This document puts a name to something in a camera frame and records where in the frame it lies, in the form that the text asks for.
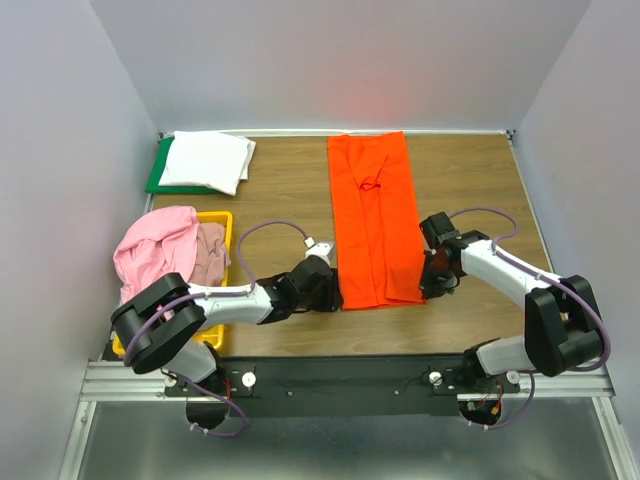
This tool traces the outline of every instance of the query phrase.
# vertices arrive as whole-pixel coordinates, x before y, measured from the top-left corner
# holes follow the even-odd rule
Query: white cloth
[[[220,132],[174,132],[159,185],[197,185],[235,195],[249,179],[256,143]]]

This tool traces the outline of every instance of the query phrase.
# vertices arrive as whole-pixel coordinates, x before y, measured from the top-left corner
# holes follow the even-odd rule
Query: pink cloth
[[[127,230],[113,254],[124,284],[122,302],[170,272],[188,281],[196,261],[198,225],[195,208],[167,207],[147,213]]]
[[[198,227],[196,265],[189,282],[207,287],[222,283],[224,272],[231,264],[229,250],[224,244],[226,229],[215,222],[201,223]]]

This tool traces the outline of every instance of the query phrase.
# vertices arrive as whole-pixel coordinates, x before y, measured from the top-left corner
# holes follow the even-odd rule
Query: yellow bin
[[[198,212],[198,220],[200,223],[209,223],[216,222],[220,225],[224,225],[226,229],[224,244],[227,246],[229,253],[231,253],[231,228],[233,225],[233,216],[231,212]],[[224,272],[224,278],[222,279],[221,285],[224,287],[227,285],[229,281],[229,269]],[[222,347],[222,341],[224,339],[224,326],[216,325],[202,332],[198,332],[193,336],[194,340],[198,342],[207,342],[209,345],[212,345],[213,348],[218,350]],[[119,356],[124,355],[124,347],[120,342],[120,339],[116,335],[113,339],[113,353]]]

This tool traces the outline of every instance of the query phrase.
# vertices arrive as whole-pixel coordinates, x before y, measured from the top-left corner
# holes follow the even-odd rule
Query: gray wall
[[[588,0],[91,0],[159,129],[516,127]]]
[[[155,128],[86,0],[0,15],[0,478],[57,478]]]
[[[640,458],[640,3],[594,0],[516,133],[549,253],[591,281],[613,339],[609,370]]]

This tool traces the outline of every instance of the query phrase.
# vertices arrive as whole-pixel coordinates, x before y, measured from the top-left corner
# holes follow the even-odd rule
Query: wooden table
[[[193,205],[198,211],[229,210],[234,237],[272,219],[299,223],[316,241],[333,240],[325,137],[257,138],[250,180],[236,197],[159,195],[154,208]],[[548,268],[540,238],[504,136],[408,136],[420,217],[439,211],[491,205],[514,215],[521,232],[501,245],[524,260]],[[460,231],[490,236],[510,224],[490,213],[457,217]],[[243,245],[258,278],[290,270],[303,258],[295,230],[274,226],[257,231]],[[247,281],[237,262],[230,284]],[[307,313],[263,326],[226,327],[223,355],[340,355],[461,352],[480,342],[522,333],[523,314],[482,281],[465,277],[453,296],[424,306]]]

